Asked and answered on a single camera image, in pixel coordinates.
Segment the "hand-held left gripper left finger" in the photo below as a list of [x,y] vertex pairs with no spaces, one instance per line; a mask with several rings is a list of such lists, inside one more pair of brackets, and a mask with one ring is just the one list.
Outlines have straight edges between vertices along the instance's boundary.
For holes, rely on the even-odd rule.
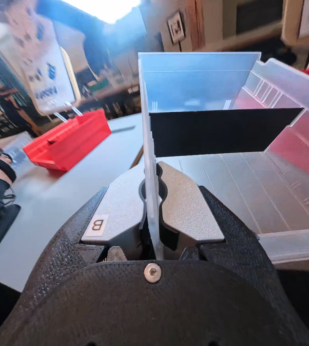
[[128,260],[139,259],[140,229],[145,220],[144,180],[144,165],[137,165],[109,185],[81,238],[83,244],[119,246]]

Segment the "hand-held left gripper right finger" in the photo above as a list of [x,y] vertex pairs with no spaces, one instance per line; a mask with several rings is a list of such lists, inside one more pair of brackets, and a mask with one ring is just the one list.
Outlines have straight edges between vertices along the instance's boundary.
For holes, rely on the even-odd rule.
[[225,241],[200,187],[182,171],[160,161],[159,235],[164,257],[180,257],[186,247]]

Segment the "clear plastic bin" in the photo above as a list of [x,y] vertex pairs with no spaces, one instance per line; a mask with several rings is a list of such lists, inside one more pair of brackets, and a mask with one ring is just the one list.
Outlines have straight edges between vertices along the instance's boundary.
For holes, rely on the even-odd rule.
[[[139,53],[146,181],[163,161],[206,187],[272,263],[309,270],[309,75],[259,52]],[[302,108],[264,152],[157,158],[150,113]]]

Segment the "black divider panel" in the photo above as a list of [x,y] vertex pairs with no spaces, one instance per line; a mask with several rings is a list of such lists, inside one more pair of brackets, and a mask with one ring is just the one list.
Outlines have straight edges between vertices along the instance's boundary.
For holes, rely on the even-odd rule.
[[262,108],[150,113],[157,158],[264,152],[303,111]]

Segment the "framed black-white wall marker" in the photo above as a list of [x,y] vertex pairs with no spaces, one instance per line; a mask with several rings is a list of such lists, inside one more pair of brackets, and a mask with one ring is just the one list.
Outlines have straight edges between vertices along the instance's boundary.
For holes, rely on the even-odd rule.
[[182,52],[182,41],[186,38],[186,27],[182,11],[178,10],[170,15],[166,20],[166,24],[172,45],[178,45],[179,51]]

